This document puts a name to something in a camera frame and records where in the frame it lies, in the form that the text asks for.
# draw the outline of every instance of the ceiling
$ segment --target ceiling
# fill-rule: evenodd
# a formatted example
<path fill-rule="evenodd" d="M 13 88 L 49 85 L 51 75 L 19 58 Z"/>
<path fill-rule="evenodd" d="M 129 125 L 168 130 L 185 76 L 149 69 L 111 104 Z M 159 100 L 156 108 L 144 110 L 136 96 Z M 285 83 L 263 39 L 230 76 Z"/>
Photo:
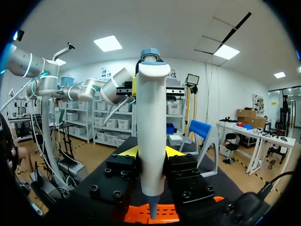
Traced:
<path fill-rule="evenodd" d="M 225 42 L 240 51 L 227 61 L 214 53 Z M 146 47 L 173 57 L 222 66 L 267 84 L 301 79 L 297 55 L 283 27 L 259 0 L 46 0 L 23 24 L 18 47 L 52 59 L 67 42 L 76 49 L 61 57 L 67 70 L 93 62 L 139 58 Z M 93 40 L 115 35 L 123 49 L 102 52 Z M 276 79 L 273 74 L 285 72 Z"/>

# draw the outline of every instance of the white container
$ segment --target white container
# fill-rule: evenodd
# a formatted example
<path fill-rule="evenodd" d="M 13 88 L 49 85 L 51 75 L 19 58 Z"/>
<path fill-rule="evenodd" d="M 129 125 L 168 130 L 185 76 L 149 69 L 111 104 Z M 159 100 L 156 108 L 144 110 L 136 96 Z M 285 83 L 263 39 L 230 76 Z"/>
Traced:
<path fill-rule="evenodd" d="M 103 123 L 104 123 L 104 118 L 94 117 L 94 125 L 96 125 L 96 126 L 104 126 Z"/>
<path fill-rule="evenodd" d="M 74 126 L 70 126 L 69 127 L 69 133 L 75 133 L 75 127 Z"/>
<path fill-rule="evenodd" d="M 122 145 L 123 142 L 125 142 L 125 140 L 117 139 L 117 138 L 116 138 L 116 139 L 115 139 L 115 142 L 116 142 L 116 146 L 119 147 L 120 145 Z"/>
<path fill-rule="evenodd" d="M 131 128 L 131 119 L 117 119 L 119 129 L 129 129 Z"/>
<path fill-rule="evenodd" d="M 123 134 L 123 133 L 119 133 L 118 137 L 120 137 L 123 140 L 127 140 L 131 135 L 129 134 Z"/>
<path fill-rule="evenodd" d="M 117 119 L 109 119 L 107 121 L 107 127 L 116 128 L 118 125 Z"/>
<path fill-rule="evenodd" d="M 71 113 L 67 112 L 67 120 L 68 121 L 77 121 L 79 119 L 79 114 L 78 113 Z"/>
<path fill-rule="evenodd" d="M 168 102 L 167 114 L 178 115 L 181 114 L 181 105 L 177 102 Z"/>
<path fill-rule="evenodd" d="M 131 112 L 132 111 L 132 105 L 129 103 L 124 104 L 122 107 L 119 108 L 120 112 Z"/>
<path fill-rule="evenodd" d="M 76 126 L 74 130 L 76 135 L 82 135 L 86 133 L 86 127 Z"/>
<path fill-rule="evenodd" d="M 171 146 L 181 146 L 182 137 L 179 135 L 169 135 L 168 141 Z"/>
<path fill-rule="evenodd" d="M 77 101 L 70 101 L 67 103 L 67 107 L 68 108 L 78 108 L 79 107 L 79 104 Z"/>
<path fill-rule="evenodd" d="M 102 133 L 102 132 L 96 132 L 97 134 L 97 139 L 98 140 L 101 140 L 101 141 L 106 141 L 107 140 L 107 136 L 105 133 Z"/>
<path fill-rule="evenodd" d="M 106 111 L 108 109 L 108 104 L 105 101 L 98 101 L 97 102 L 97 109 Z"/>
<path fill-rule="evenodd" d="M 61 108 L 65 108 L 67 106 L 67 103 L 65 101 L 59 101 L 58 106 Z"/>
<path fill-rule="evenodd" d="M 92 102 L 79 101 L 79 109 L 92 109 Z"/>
<path fill-rule="evenodd" d="M 116 136 L 109 135 L 109 134 L 106 134 L 106 136 L 109 144 L 116 145 Z"/>

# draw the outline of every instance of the white table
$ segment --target white table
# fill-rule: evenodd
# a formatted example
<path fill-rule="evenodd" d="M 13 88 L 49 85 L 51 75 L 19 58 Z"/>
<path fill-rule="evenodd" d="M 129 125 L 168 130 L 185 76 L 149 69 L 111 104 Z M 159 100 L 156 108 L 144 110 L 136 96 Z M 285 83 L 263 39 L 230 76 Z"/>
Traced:
<path fill-rule="evenodd" d="M 9 129 L 10 129 L 10 133 L 13 136 L 13 129 L 15 128 L 15 123 L 17 122 L 24 122 L 24 121 L 28 121 L 29 124 L 31 125 L 31 119 L 30 117 L 20 117 L 20 118 L 9 118 L 8 122 L 9 122 Z M 32 135 L 27 135 L 25 137 L 16 137 L 16 142 L 19 142 L 21 140 L 26 140 L 26 139 L 32 139 Z"/>
<path fill-rule="evenodd" d="M 265 141 L 268 141 L 268 142 L 270 142 L 272 144 L 276 144 L 276 145 L 279 145 L 281 147 L 286 147 L 288 149 L 287 150 L 288 154 L 286 155 L 286 161 L 285 161 L 285 163 L 284 163 L 284 165 L 282 167 L 282 170 L 281 170 L 280 174 L 284 173 L 284 170 L 286 169 L 286 166 L 287 166 L 289 158 L 291 156 L 293 147 L 294 147 L 295 142 L 296 142 L 296 139 L 293 139 L 293 138 L 290 138 L 290 137 L 285 137 L 285 139 L 287 141 L 284 141 L 284 140 L 281 140 L 281 137 L 283 137 L 283 136 L 279 136 L 277 138 L 277 136 L 272 137 L 270 135 L 266 135 L 266 136 L 261 135 L 262 143 L 263 144 L 265 143 Z M 253 166 L 251 168 L 250 175 L 252 173 L 254 173 L 255 171 L 259 170 L 260 167 L 262 166 L 263 162 L 264 162 L 264 158 L 265 158 L 266 152 L 264 153 L 264 157 L 263 157 L 263 160 L 262 160 L 261 164 L 258 166 L 259 159 L 260 159 L 260 157 L 261 157 L 261 155 L 263 153 L 263 149 L 264 149 L 263 146 L 264 145 L 261 145 L 261 147 L 259 148 L 259 152 L 257 153 L 256 159 L 254 160 L 254 164 L 253 164 Z M 273 188 L 276 186 L 276 184 L 278 183 L 278 181 L 279 181 L 279 179 L 274 183 Z"/>
<path fill-rule="evenodd" d="M 242 135 L 245 135 L 247 137 L 252 137 L 252 138 L 255 138 L 256 139 L 256 145 L 255 145 L 255 148 L 254 148 L 254 151 L 253 151 L 253 155 L 250 156 L 249 154 L 241 151 L 241 150 L 236 150 L 237 152 L 243 154 L 244 156 L 250 158 L 250 163 L 246 169 L 246 173 L 249 173 L 251 171 L 251 168 L 252 168 L 252 165 L 253 165 L 253 162 L 255 160 L 255 156 L 256 156 L 256 153 L 258 152 L 258 147 L 260 146 L 261 148 L 261 145 L 262 145 L 262 142 L 260 142 L 261 140 L 261 135 L 258 134 L 258 133 L 253 133 L 253 130 L 250 129 L 250 130 L 246 130 L 246 129 L 241 129 L 240 127 L 235 127 L 236 123 L 229 123 L 229 122 L 223 122 L 223 121 L 219 121 L 217 123 L 217 126 L 219 126 L 220 128 L 225 128 L 225 129 L 230 129 L 236 133 L 239 133 L 239 134 L 242 134 Z"/>

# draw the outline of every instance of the red object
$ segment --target red object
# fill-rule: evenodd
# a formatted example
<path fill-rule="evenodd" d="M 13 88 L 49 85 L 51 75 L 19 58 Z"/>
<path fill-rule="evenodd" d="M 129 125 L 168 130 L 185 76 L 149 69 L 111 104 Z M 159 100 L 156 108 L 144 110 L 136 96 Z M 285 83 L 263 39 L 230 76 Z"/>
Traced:
<path fill-rule="evenodd" d="M 221 196 L 214 197 L 216 202 L 223 200 Z M 167 224 L 178 222 L 179 216 L 173 204 L 158 204 L 157 219 L 150 218 L 150 208 L 148 204 L 143 206 L 129 206 L 124 222 L 142 224 Z"/>

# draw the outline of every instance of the screw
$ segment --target screw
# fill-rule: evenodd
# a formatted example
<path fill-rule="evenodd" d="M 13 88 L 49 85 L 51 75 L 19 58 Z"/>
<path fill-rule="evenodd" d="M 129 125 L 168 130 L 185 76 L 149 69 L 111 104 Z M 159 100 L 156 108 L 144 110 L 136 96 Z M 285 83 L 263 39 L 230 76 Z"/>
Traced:
<path fill-rule="evenodd" d="M 126 176 L 126 175 L 127 175 L 127 171 L 122 171 L 120 174 L 121 174 L 122 176 Z"/>
<path fill-rule="evenodd" d="M 90 191 L 91 192 L 96 192 L 98 190 L 98 186 L 97 185 L 92 185 L 91 187 L 90 187 Z"/>
<path fill-rule="evenodd" d="M 239 223 L 243 220 L 243 215 L 242 214 L 238 214 L 236 217 L 235 217 L 235 222 L 236 223 Z"/>
<path fill-rule="evenodd" d="M 122 197 L 122 194 L 121 194 L 121 191 L 114 191 L 113 192 L 113 197 L 116 201 L 120 201 L 121 200 L 121 197 Z"/>
<path fill-rule="evenodd" d="M 192 170 L 192 172 L 193 172 L 193 173 L 198 173 L 199 170 L 198 170 L 198 168 L 194 168 L 194 169 Z"/>
<path fill-rule="evenodd" d="M 183 175 L 183 172 L 182 171 L 176 171 L 176 173 L 175 173 L 177 176 L 181 176 L 181 175 Z"/>
<path fill-rule="evenodd" d="M 189 198 L 191 196 L 191 192 L 182 192 L 181 197 L 182 198 Z"/>
<path fill-rule="evenodd" d="M 97 185 L 92 185 L 89 191 L 90 197 L 93 199 L 99 198 L 99 190 Z"/>
<path fill-rule="evenodd" d="M 206 187 L 206 190 L 209 191 L 209 192 L 213 192 L 213 187 L 211 185 L 208 185 Z"/>
<path fill-rule="evenodd" d="M 104 174 L 105 174 L 106 176 L 109 176 L 111 173 L 112 173 L 112 170 L 109 169 L 109 168 L 106 168 L 106 169 L 104 170 Z"/>
<path fill-rule="evenodd" d="M 228 213 L 232 213 L 232 212 L 234 211 L 233 205 L 232 205 L 232 204 L 229 204 L 229 205 L 227 206 L 227 208 L 226 208 L 226 211 L 227 211 Z"/>

